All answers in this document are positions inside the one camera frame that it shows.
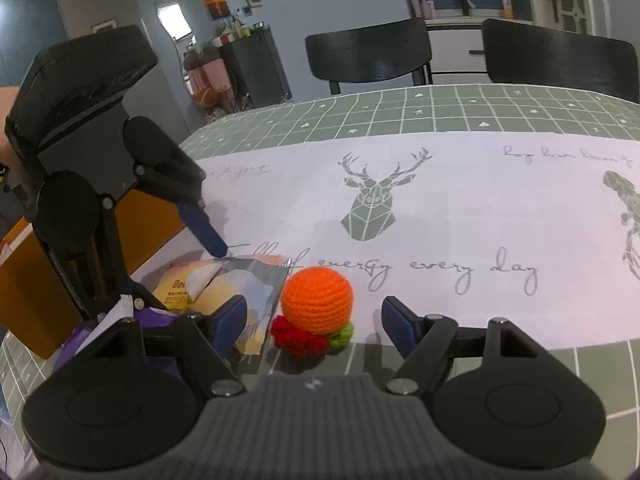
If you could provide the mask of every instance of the orange painting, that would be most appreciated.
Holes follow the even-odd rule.
[[[209,14],[214,20],[231,16],[226,0],[204,0],[204,4],[209,9]]]

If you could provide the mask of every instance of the red crochet flower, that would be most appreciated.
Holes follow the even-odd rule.
[[[293,326],[284,316],[276,316],[270,329],[276,348],[282,348],[293,357],[321,356],[329,351],[329,339],[323,335],[313,335]]]

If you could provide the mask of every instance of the green deer illustration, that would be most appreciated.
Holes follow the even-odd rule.
[[[640,195],[636,193],[636,188],[631,182],[613,171],[605,171],[602,181],[605,186],[615,191],[626,205],[626,212],[620,215],[620,219],[622,225],[631,222],[631,229],[626,234],[622,261],[628,264],[631,273],[640,280],[640,254],[634,247],[634,236],[640,238]]]
[[[418,155],[415,153],[411,155],[415,161],[412,167],[401,171],[401,164],[398,162],[396,170],[379,182],[373,180],[367,173],[368,165],[365,165],[360,173],[351,169],[351,165],[358,160],[358,157],[352,157],[351,153],[345,155],[342,161],[338,162],[349,175],[344,179],[344,183],[360,190],[353,201],[351,211],[341,222],[351,238],[360,242],[372,240],[396,221],[391,209],[394,201],[391,195],[392,189],[410,183],[415,178],[414,171],[425,160],[431,158],[429,152],[424,148],[420,150]]]

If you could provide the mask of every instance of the orange box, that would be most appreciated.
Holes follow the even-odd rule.
[[[174,204],[136,190],[118,204],[116,220],[129,274],[184,229]],[[27,226],[24,219],[18,222],[2,246],[11,245]],[[29,233],[0,265],[0,325],[46,359],[79,321],[39,242]]]

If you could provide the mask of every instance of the chair backrest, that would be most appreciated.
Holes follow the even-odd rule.
[[[314,34],[305,43],[313,75],[332,82],[384,81],[431,60],[429,33],[421,18]]]
[[[508,20],[485,20],[482,38],[494,83],[577,88],[640,101],[638,58],[626,41]]]

